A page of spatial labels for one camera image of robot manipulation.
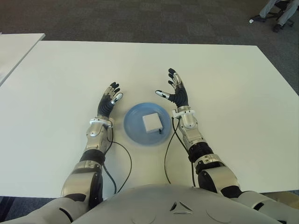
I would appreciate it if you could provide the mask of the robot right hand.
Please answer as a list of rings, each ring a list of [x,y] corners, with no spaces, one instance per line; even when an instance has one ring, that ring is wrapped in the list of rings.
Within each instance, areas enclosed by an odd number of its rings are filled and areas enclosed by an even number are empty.
[[[173,94],[170,94],[161,90],[156,90],[155,93],[158,96],[173,102],[177,106],[177,108],[180,108],[182,106],[189,106],[188,95],[179,74],[174,69],[169,68],[168,76],[171,78],[168,83],[173,87],[175,92]]]

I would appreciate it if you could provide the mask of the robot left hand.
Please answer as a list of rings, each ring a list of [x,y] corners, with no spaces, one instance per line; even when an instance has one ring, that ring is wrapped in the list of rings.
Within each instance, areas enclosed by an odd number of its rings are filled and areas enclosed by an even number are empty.
[[[105,90],[97,109],[98,116],[109,117],[115,104],[121,100],[123,93],[120,92],[119,84],[111,83]]]

